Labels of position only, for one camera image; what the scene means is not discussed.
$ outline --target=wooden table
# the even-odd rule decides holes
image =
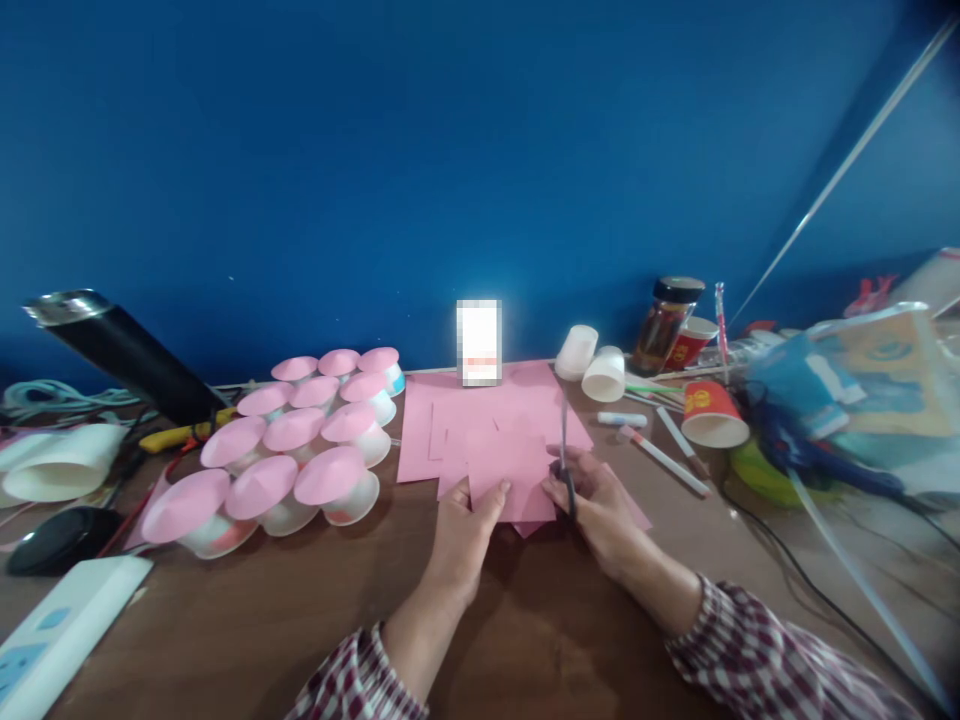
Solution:
[[[585,419],[596,454],[623,479],[653,521],[651,534],[664,549],[711,578],[744,585],[785,620],[819,634],[902,689],[718,495],[699,500],[636,447],[614,444],[612,429],[587,420],[599,406],[579,388],[570,399]],[[394,437],[400,435],[404,396],[397,400],[397,418],[387,426]],[[629,400],[614,408],[649,409]],[[647,434],[680,458],[659,423]],[[321,516],[288,538],[259,532],[232,555],[212,562],[197,560],[178,546],[155,552],[156,567],[141,592],[49,717],[281,718],[324,656],[346,634],[387,618],[426,564],[436,519],[436,481],[396,485],[398,454],[393,449],[376,468],[380,499],[355,526],[330,527]],[[705,454],[704,459],[714,477],[726,472],[722,454]],[[136,504],[164,462],[153,458],[145,465],[122,499],[121,511]],[[192,469],[185,462],[178,472]],[[766,512],[792,533],[791,542],[798,543],[816,579],[892,648],[809,521],[769,508]],[[19,530],[26,532],[39,517],[21,518]],[[17,525],[5,528],[4,537],[17,532]],[[897,552],[876,538],[874,544],[875,558]],[[956,558],[944,555],[943,562],[948,569],[949,562],[958,567]],[[958,577],[952,576],[952,588],[938,591],[942,598],[952,598],[944,602],[952,601],[954,610]],[[54,584],[51,579],[3,576],[0,633],[9,634]],[[922,627],[909,629],[919,636],[921,649],[943,679],[960,677],[951,654],[958,647],[956,619],[924,614],[926,605],[916,593],[908,599],[920,616]],[[680,680],[656,627],[600,573],[565,521],[526,541],[508,525],[496,529],[477,600],[457,631],[430,704],[434,717],[478,720],[727,716]]]

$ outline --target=red paper cup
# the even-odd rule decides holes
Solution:
[[[667,358],[666,370],[683,370],[700,357],[700,351],[720,332],[714,323],[703,318],[687,318],[677,342]]]
[[[732,448],[750,439],[750,427],[723,385],[692,382],[687,385],[685,396],[680,430],[693,442],[704,447]]]

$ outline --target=plaid shirt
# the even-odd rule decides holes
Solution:
[[[780,622],[753,595],[701,577],[693,629],[667,642],[673,664],[743,718],[919,718],[876,676],[820,639]],[[314,673],[286,720],[426,720],[380,641],[382,623],[348,637]]]

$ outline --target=black round object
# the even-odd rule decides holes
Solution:
[[[90,560],[120,528],[115,510],[76,507],[57,513],[27,535],[7,561],[9,575],[57,577]]]
[[[668,275],[657,280],[657,284],[653,287],[653,296],[664,302],[689,305],[699,300],[706,288],[703,280]]]

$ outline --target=scissors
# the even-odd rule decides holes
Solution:
[[[567,391],[562,390],[563,400],[560,403],[560,468],[557,470],[557,479],[562,480],[567,486],[567,498],[570,504],[570,519],[577,521],[577,491],[573,487],[573,478],[570,476],[570,469],[567,467]]]

